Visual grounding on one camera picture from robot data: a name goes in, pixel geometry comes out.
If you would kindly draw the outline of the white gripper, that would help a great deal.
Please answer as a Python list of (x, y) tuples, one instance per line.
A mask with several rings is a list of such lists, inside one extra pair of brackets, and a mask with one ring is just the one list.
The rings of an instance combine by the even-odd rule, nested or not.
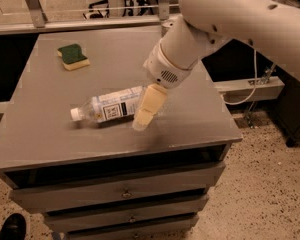
[(157, 84), (150, 84), (141, 94), (132, 123), (136, 131), (143, 131), (150, 125), (154, 116), (166, 102), (167, 89), (176, 88), (191, 73), (188, 69), (174, 66), (164, 55), (160, 42), (150, 52), (143, 67), (148, 70), (150, 78)]

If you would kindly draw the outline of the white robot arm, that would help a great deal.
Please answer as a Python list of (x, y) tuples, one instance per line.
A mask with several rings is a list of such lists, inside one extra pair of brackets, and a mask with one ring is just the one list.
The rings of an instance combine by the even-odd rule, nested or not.
[(144, 67), (152, 83), (143, 91), (133, 128), (146, 129), (171, 88), (202, 58), (236, 39), (300, 82), (300, 8), (274, 0), (179, 0), (181, 15), (155, 45)]

